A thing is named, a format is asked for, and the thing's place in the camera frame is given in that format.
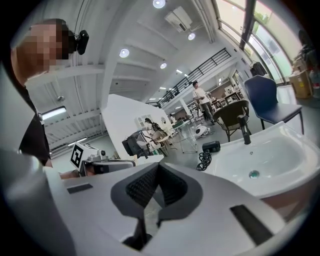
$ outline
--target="faucet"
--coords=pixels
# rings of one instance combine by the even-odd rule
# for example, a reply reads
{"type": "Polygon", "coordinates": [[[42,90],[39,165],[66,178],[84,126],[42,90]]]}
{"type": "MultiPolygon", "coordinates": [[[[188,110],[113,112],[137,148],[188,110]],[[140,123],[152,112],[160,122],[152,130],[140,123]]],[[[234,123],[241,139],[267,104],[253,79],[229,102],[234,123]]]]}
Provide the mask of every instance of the faucet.
{"type": "Polygon", "coordinates": [[[239,122],[240,127],[241,127],[242,136],[243,136],[243,139],[244,139],[244,144],[246,144],[246,145],[251,143],[250,133],[249,133],[249,130],[248,130],[248,125],[247,125],[247,118],[248,117],[246,115],[243,115],[243,114],[240,114],[237,117],[238,122],[239,122]]]}

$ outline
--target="black railing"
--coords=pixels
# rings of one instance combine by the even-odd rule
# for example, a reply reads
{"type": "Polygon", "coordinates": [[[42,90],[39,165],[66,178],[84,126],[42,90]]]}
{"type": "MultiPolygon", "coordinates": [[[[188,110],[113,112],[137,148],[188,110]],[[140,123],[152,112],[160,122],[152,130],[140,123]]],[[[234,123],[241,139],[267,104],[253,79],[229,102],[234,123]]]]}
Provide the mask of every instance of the black railing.
{"type": "Polygon", "coordinates": [[[215,55],[207,59],[204,63],[198,66],[194,71],[192,71],[187,77],[183,78],[180,82],[178,82],[172,90],[168,91],[162,99],[158,102],[148,102],[147,104],[162,108],[165,104],[167,104],[170,100],[172,100],[175,96],[181,93],[183,90],[187,89],[193,81],[197,81],[203,75],[208,73],[210,70],[214,69],[216,66],[229,59],[231,55],[227,52],[226,48],[223,48],[215,55]]]}

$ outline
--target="blue chair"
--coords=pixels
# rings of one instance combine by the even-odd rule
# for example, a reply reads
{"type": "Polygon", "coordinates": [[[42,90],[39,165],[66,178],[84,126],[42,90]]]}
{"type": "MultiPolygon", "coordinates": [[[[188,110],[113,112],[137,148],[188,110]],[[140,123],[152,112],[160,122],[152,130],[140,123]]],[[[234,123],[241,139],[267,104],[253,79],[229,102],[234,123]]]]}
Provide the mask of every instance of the blue chair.
{"type": "Polygon", "coordinates": [[[275,81],[256,75],[245,81],[244,87],[256,116],[261,120],[263,130],[265,129],[264,121],[271,124],[277,124],[281,121],[286,123],[299,114],[302,134],[305,133],[301,112],[302,106],[279,103],[275,81]]]}

